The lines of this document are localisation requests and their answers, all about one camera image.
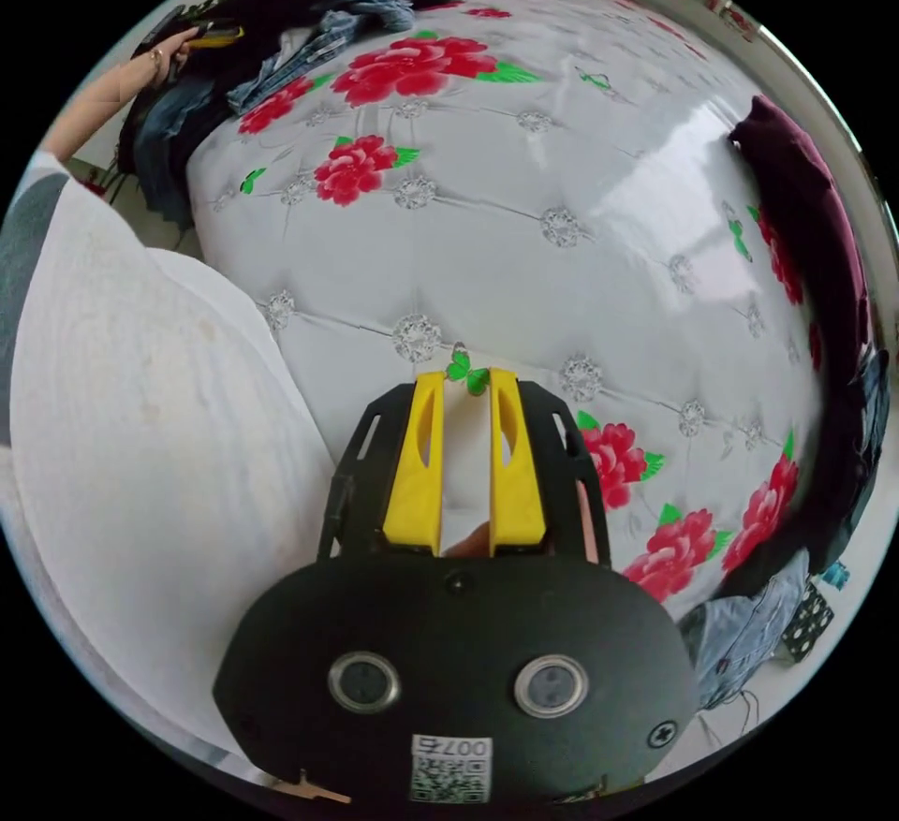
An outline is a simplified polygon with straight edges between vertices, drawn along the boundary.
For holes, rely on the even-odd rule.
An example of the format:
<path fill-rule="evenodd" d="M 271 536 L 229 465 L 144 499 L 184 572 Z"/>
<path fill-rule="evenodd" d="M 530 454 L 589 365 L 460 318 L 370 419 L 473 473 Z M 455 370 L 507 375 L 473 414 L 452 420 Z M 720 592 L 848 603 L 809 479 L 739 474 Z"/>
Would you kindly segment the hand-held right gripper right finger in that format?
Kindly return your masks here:
<path fill-rule="evenodd" d="M 547 525 L 518 378 L 490 368 L 489 393 L 489 553 L 537 550 Z"/>

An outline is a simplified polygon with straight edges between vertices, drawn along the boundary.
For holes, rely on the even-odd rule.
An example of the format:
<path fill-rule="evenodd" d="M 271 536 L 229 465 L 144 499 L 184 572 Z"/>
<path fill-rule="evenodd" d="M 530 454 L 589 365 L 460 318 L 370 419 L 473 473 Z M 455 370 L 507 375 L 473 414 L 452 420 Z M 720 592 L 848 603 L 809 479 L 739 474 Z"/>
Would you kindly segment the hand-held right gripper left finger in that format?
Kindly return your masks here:
<path fill-rule="evenodd" d="M 382 531 L 394 547 L 440 554 L 445 374 L 417 377 Z"/>

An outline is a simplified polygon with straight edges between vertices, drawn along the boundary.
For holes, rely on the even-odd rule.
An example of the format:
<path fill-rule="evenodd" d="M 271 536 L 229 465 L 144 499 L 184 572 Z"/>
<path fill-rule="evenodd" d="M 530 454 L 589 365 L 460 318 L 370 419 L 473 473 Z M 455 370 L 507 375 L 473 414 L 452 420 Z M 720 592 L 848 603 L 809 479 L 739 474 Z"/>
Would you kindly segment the person's left hand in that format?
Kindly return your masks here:
<path fill-rule="evenodd" d="M 197 26 L 185 29 L 160 41 L 147 51 L 145 57 L 149 62 L 149 78 L 152 86 L 161 84 L 169 75 L 173 66 L 183 64 L 190 50 L 189 42 L 198 36 Z"/>

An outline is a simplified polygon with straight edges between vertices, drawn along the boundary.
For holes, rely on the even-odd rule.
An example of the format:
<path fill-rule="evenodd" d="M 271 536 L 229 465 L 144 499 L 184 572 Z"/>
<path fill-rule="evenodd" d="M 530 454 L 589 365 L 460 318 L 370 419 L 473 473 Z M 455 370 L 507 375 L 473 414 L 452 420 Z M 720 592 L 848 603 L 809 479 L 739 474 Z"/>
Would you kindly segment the person's right hand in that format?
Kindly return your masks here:
<path fill-rule="evenodd" d="M 488 558 L 491 555 L 490 525 L 484 522 L 464 539 L 449 547 L 446 559 Z"/>

